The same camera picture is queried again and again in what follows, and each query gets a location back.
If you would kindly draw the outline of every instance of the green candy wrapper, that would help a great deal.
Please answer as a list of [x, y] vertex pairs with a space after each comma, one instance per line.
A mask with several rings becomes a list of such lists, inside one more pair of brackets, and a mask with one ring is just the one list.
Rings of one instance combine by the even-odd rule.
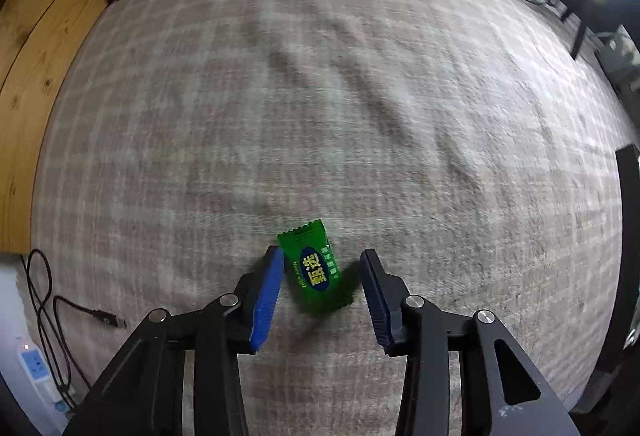
[[300, 289], [303, 307], [321, 315], [351, 304], [353, 298], [335, 260], [320, 219], [278, 235], [287, 266]]

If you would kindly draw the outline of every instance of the power outlet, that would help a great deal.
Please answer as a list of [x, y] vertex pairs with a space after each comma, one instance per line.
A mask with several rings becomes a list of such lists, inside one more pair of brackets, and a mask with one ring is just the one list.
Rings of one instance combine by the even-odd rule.
[[34, 380], [39, 380], [49, 376], [49, 369], [44, 365], [38, 350], [25, 351], [21, 353], [22, 359], [27, 366], [27, 371]]

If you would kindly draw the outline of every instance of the white wall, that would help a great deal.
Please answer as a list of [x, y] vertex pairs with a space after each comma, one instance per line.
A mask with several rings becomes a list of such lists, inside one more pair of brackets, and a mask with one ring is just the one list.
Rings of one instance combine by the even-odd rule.
[[0, 253], [0, 372], [18, 404], [41, 434], [59, 435], [52, 417], [62, 416], [47, 406], [32, 387], [17, 355], [17, 339], [29, 339], [24, 307], [16, 286], [20, 259]]

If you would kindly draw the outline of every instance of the plaid tablecloth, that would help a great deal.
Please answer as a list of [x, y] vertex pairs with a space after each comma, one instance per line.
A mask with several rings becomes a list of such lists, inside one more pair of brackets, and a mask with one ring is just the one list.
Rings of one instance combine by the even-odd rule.
[[[440, 308], [491, 308], [561, 398], [579, 392], [620, 264], [614, 151], [636, 132], [572, 39], [516, 0], [114, 3], [60, 90], [34, 195], [55, 291], [129, 321], [65, 310], [76, 358], [96, 378], [149, 310], [203, 307], [321, 217], [342, 265], [374, 247]], [[240, 369], [254, 435], [393, 433], [404, 359], [376, 345], [361, 290], [316, 321], [284, 287]]]

